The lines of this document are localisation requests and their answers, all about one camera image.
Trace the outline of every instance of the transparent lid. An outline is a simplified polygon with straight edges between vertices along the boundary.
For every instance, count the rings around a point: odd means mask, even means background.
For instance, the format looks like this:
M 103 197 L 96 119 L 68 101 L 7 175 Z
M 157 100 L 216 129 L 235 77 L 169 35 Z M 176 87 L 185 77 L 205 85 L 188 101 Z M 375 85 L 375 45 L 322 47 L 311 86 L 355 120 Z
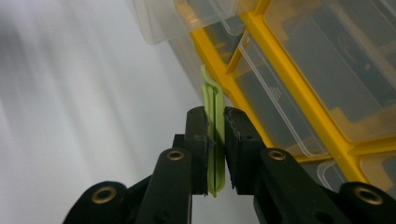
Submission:
M 274 67 L 249 33 L 241 40 L 243 54 L 236 82 L 276 147 L 291 154 L 328 154 L 315 130 L 290 95 Z
M 326 189 L 338 192 L 345 182 L 346 177 L 335 160 L 328 160 L 321 163 L 317 170 L 318 178 Z
M 395 11 L 390 0 L 279 0 L 264 16 L 352 142 L 396 135 Z
M 143 37 L 157 44 L 253 9 L 257 0 L 127 0 Z

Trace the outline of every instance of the clear plastic container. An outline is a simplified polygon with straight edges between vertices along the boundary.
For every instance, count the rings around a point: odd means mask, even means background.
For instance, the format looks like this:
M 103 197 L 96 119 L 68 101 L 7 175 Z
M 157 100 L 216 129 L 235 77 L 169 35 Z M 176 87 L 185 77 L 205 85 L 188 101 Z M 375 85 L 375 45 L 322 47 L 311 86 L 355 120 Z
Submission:
M 326 189 L 338 192 L 347 178 L 344 176 L 335 160 L 327 160 L 321 163 L 317 169 L 320 182 Z
M 143 37 L 157 44 L 253 9 L 257 0 L 127 0 Z
M 335 160 L 304 162 L 301 165 L 317 184 L 326 189 L 338 192 L 347 182 Z
M 361 169 L 372 185 L 396 199 L 396 151 L 361 158 Z
M 239 45 L 243 57 L 235 69 L 235 80 L 259 118 L 275 147 L 292 155 L 308 157 L 328 154 L 315 130 L 285 88 L 260 47 L 246 33 Z
M 264 15 L 351 142 L 396 135 L 396 4 L 276 0 Z
M 233 57 L 245 28 L 238 16 L 205 27 L 206 34 L 224 63 L 228 63 Z

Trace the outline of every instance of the black plastic part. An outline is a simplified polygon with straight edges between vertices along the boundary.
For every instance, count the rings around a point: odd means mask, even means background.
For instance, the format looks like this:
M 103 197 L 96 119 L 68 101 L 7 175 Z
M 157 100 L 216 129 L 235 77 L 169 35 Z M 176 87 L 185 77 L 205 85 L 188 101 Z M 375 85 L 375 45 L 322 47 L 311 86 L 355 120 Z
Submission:
M 108 197 L 109 191 L 104 188 L 113 188 L 115 197 L 106 203 L 95 203 L 93 199 L 95 192 L 102 192 L 102 195 L 96 194 L 99 199 Z M 72 207 L 64 224 L 122 223 L 125 212 L 123 198 L 126 192 L 127 188 L 117 182 L 106 181 L 90 187 Z
M 260 177 L 282 223 L 350 223 L 287 151 L 263 149 L 260 159 Z
M 207 166 L 214 145 L 208 136 L 208 127 L 203 106 L 195 107 L 187 113 L 184 148 L 192 156 L 192 194 L 207 194 Z
M 126 211 L 124 215 L 126 217 L 125 223 L 134 223 L 137 217 L 137 213 L 140 209 L 140 204 L 143 202 L 143 198 L 146 194 L 150 179 L 151 175 L 128 188 L 127 194 L 124 197 L 126 206 Z
M 175 134 L 172 147 L 184 147 L 184 134 Z
M 183 148 L 161 153 L 135 224 L 191 223 L 191 154 Z
M 248 116 L 242 110 L 226 107 L 225 155 L 233 188 L 240 195 L 253 195 L 259 152 L 265 148 Z
M 396 201 L 381 189 L 349 182 L 341 186 L 339 195 L 355 223 L 396 223 Z

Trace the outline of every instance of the green object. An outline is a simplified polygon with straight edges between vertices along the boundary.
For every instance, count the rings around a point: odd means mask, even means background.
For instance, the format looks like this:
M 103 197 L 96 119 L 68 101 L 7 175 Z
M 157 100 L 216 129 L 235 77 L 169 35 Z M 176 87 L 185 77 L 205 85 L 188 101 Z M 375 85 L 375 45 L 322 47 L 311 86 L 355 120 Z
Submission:
M 224 94 L 221 86 L 210 77 L 204 65 L 201 67 L 205 84 L 201 87 L 204 94 L 205 111 L 209 119 L 209 137 L 215 142 L 210 152 L 207 171 L 209 192 L 216 198 L 225 184 L 224 160 Z

